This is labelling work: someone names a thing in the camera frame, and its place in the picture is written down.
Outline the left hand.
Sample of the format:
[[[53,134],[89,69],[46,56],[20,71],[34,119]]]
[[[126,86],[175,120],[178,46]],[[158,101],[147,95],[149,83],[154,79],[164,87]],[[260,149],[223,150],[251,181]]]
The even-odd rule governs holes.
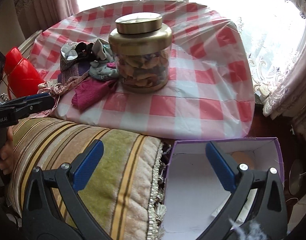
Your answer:
[[[13,129],[7,129],[7,140],[0,149],[0,170],[4,175],[11,174],[15,163],[15,154],[13,146]]]

